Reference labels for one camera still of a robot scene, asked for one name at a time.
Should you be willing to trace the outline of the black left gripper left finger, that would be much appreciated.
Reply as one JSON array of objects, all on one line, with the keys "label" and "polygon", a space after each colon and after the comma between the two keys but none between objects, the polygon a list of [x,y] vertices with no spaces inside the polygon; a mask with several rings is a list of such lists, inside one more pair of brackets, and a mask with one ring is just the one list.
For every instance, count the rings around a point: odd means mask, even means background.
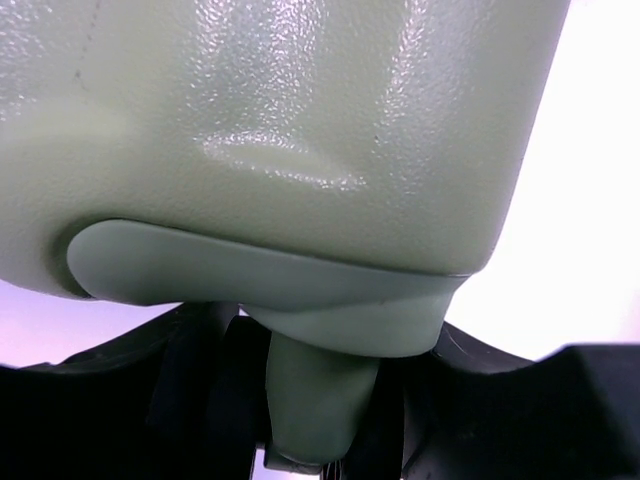
[{"label": "black left gripper left finger", "polygon": [[270,333],[184,305],[64,362],[1,371],[5,479],[248,479]]}]

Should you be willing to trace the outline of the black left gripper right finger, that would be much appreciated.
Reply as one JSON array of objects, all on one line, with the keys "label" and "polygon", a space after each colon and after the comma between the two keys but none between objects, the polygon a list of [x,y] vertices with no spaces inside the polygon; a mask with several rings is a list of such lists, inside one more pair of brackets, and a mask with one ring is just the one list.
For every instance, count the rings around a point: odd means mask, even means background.
[{"label": "black left gripper right finger", "polygon": [[635,479],[639,349],[572,345],[532,362],[446,325],[381,362],[348,479]]}]

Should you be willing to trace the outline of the green suitcase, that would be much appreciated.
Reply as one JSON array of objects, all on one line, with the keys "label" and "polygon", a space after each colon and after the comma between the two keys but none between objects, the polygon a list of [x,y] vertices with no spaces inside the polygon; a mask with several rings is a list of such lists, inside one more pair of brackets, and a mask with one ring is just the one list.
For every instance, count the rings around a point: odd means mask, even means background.
[{"label": "green suitcase", "polygon": [[272,442],[344,456],[492,255],[565,1],[5,1],[1,277],[241,305]]}]

